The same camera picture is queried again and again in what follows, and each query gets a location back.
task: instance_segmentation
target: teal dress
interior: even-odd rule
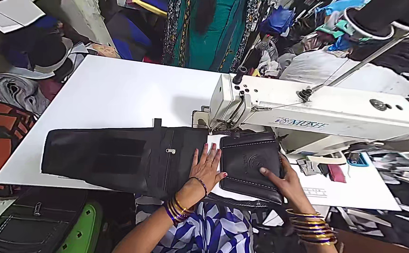
[[[200,0],[170,0],[164,64],[214,72],[234,72],[240,64],[259,0],[216,0],[213,21],[204,34]]]

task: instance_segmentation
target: zipper pull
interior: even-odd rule
[[[165,152],[175,154],[176,149],[166,149]]]
[[[39,202],[36,204],[36,206],[34,207],[34,216],[39,216],[41,215],[40,213],[40,206],[42,205],[42,202]]]

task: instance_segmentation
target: woman's left hand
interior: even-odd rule
[[[200,178],[206,185],[206,189],[209,192],[214,186],[222,180],[228,174],[226,172],[217,173],[217,166],[222,156],[220,149],[216,150],[217,145],[212,144],[211,152],[208,154],[208,144],[203,147],[203,152],[198,161],[198,149],[195,150],[194,158],[192,161],[192,167],[190,169],[190,175]],[[185,205],[186,208],[190,208],[205,196],[205,188],[195,178],[189,179],[189,181],[181,188],[177,194],[178,201]]]

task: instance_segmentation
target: finger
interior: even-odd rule
[[[215,184],[217,184],[220,180],[224,179],[228,173],[226,172],[220,172],[219,174],[215,175]]]
[[[215,157],[215,149],[217,148],[217,144],[213,143],[211,147],[211,152],[209,153],[208,157],[206,158],[212,164],[212,161]]]
[[[218,149],[217,153],[215,154],[214,159],[212,161],[212,165],[211,165],[211,168],[213,170],[217,170],[217,166],[219,166],[221,156],[222,156],[222,150]]]
[[[261,167],[259,169],[259,172],[263,174],[265,177],[267,177],[273,184],[275,184],[277,187],[281,187],[284,179],[280,179],[277,177],[275,174],[273,174],[269,169]]]
[[[296,175],[297,172],[295,172],[295,170],[292,169],[292,166],[289,163],[289,160],[287,160],[287,157],[282,153],[279,153],[279,154],[281,157],[281,165],[283,166],[283,170],[286,172],[286,174],[288,173],[289,175],[292,175],[292,174]]]
[[[197,164],[198,164],[198,149],[195,149],[194,159],[192,160],[192,166],[197,165]]]
[[[205,143],[203,147],[203,152],[201,153],[200,164],[204,164],[206,162],[207,156],[208,156],[208,144]]]

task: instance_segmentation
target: sewing machine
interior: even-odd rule
[[[209,107],[194,112],[192,124],[211,133],[271,127],[291,154],[409,151],[409,100],[335,86],[299,96],[310,88],[300,82],[222,74]]]

